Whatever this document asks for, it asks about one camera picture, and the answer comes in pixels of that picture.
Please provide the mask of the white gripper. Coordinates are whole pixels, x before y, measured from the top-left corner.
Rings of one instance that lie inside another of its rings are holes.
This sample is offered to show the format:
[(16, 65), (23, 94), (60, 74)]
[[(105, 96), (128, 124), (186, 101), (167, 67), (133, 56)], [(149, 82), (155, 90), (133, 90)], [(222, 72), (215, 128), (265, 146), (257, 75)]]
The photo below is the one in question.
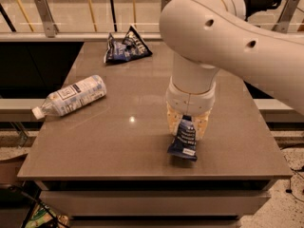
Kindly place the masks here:
[(169, 86), (166, 90), (167, 105), (167, 123), (169, 131), (173, 136), (177, 135), (178, 127), (182, 115), (194, 116), (193, 125), (196, 130), (196, 140), (203, 138), (208, 125), (211, 109), (216, 100), (216, 81), (207, 80), (208, 88), (199, 93), (193, 89), (184, 91), (179, 89), (170, 78)]

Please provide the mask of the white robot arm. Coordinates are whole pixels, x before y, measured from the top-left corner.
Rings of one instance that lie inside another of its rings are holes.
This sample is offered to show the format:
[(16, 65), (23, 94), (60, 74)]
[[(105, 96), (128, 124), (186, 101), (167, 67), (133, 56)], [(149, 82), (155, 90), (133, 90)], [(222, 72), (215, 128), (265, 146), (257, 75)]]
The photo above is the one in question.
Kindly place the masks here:
[(245, 12), (244, 0), (172, 0), (162, 10), (161, 38), (174, 51), (166, 91), (173, 135), (188, 116), (203, 137), (221, 69), (304, 113), (303, 36), (258, 28)]

